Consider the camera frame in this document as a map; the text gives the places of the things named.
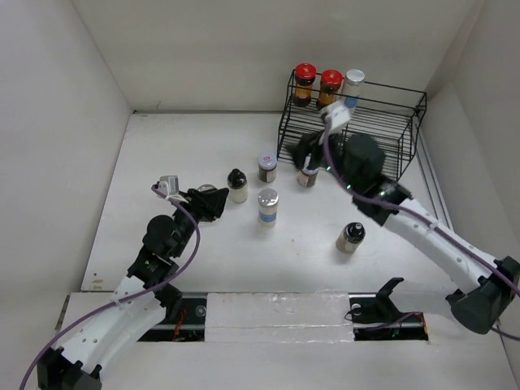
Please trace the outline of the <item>black cap beige spice bottle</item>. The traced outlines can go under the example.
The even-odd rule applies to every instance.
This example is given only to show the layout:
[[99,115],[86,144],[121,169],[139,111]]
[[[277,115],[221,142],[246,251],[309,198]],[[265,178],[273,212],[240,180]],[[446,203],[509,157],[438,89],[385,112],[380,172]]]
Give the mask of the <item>black cap beige spice bottle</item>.
[[353,254],[364,241],[366,230],[359,222],[348,223],[336,239],[336,248],[344,254]]

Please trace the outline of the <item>silver lid bead bottle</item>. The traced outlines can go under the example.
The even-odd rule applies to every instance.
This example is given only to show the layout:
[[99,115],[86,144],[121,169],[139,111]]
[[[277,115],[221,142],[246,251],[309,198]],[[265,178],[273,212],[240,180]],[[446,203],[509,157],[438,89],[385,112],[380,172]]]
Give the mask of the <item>silver lid bead bottle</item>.
[[261,190],[258,200],[258,221],[265,227],[275,225],[278,212],[279,194],[273,188]]
[[349,109],[354,109],[358,103],[362,85],[365,81],[365,73],[359,69],[349,69],[344,74],[344,83],[341,94],[344,97],[344,104]]

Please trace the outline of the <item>black cap white powder bottle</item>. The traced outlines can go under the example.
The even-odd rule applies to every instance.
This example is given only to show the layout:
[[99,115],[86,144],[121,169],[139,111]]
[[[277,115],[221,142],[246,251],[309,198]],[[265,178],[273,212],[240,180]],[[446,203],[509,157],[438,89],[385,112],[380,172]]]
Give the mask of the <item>black cap white powder bottle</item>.
[[234,168],[227,176],[227,186],[229,188],[228,197],[232,202],[243,203],[249,196],[247,177],[244,172]]

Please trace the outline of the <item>red lid sauce jar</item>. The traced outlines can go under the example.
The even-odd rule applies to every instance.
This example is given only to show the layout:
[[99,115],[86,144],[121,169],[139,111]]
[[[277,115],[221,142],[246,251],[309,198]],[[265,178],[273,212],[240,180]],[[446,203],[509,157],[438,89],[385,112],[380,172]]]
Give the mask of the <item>red lid sauce jar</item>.
[[320,77],[320,90],[315,103],[316,108],[319,111],[334,102],[342,83],[343,76],[339,71],[335,69],[327,69],[322,72]]
[[292,94],[294,105],[305,107],[310,104],[316,73],[315,66],[310,63],[300,63],[295,67],[295,89]]

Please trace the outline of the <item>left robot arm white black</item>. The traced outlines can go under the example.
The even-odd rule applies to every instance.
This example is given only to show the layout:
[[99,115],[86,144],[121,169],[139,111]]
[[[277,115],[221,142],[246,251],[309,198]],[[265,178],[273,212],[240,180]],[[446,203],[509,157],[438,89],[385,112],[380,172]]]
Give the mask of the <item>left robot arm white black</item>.
[[222,216],[229,190],[190,188],[180,194],[180,201],[157,184],[152,190],[175,207],[174,214],[161,214],[148,222],[136,260],[110,300],[71,324],[78,330],[74,336],[62,344],[51,341],[38,355],[38,388],[102,388],[112,362],[153,326],[179,317],[182,293],[171,281],[185,268],[175,260],[190,239],[201,238],[200,223]]

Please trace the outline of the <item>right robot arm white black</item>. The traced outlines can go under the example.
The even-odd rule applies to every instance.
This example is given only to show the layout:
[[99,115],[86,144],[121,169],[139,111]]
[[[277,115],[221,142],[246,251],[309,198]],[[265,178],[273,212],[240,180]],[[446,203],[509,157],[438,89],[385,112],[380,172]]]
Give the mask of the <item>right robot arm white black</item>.
[[519,263],[474,248],[383,173],[385,153],[366,134],[346,142],[337,133],[304,135],[285,148],[294,167],[324,167],[366,217],[393,232],[432,260],[457,285],[446,300],[453,317],[485,335],[519,294]]

